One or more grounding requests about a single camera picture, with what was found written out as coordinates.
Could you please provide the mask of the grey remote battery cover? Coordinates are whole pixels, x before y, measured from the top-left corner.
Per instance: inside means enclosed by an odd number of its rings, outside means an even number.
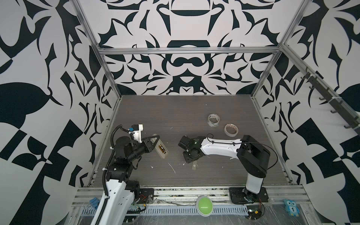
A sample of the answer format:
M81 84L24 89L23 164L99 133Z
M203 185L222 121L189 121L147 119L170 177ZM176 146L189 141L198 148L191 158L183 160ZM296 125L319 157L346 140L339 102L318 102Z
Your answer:
M193 163L193 166L192 166L192 170L194 170L194 171L195 171L196 169L197 169L197 163L196 163L196 162L194 162L194 163Z

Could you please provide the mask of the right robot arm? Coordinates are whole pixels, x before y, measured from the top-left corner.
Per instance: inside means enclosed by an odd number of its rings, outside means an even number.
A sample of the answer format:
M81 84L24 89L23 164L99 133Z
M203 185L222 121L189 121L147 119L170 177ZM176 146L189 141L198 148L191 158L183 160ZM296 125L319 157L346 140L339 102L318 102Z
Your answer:
M184 152L187 163L197 161L208 155L219 155L237 159L247 172L246 185L243 188L229 188L230 200L233 204L267 203L269 195L263 187L263 180L269 169L278 163L278 154L272 147L259 143L249 135L241 139L220 140L199 136L189 138L183 136L178 143Z

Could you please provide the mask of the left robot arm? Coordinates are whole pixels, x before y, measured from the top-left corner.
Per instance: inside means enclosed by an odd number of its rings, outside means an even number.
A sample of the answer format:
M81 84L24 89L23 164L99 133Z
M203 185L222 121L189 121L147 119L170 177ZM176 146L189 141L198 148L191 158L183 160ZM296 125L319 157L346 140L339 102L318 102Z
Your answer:
M102 169L103 195L93 225L121 225L135 200L140 196L140 184L131 181L130 175L138 169L133 162L152 152L160 140L159 135L142 137L143 125L124 129L117 126L110 136L111 155Z

